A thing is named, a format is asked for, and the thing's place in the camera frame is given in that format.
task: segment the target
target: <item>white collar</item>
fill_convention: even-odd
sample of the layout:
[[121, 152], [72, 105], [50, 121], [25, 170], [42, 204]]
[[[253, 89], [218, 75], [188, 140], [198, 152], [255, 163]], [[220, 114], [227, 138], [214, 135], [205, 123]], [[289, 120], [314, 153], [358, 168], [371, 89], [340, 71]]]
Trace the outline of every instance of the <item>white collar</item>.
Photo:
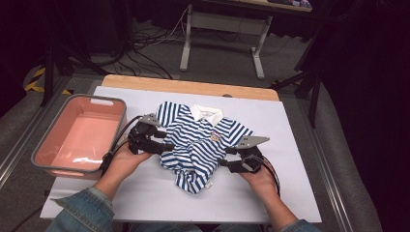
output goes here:
[[190, 113], [193, 120], [206, 119], [213, 127], [217, 125], [223, 118], [222, 110], [217, 108], [204, 107], [199, 104], [194, 104], [190, 107]]

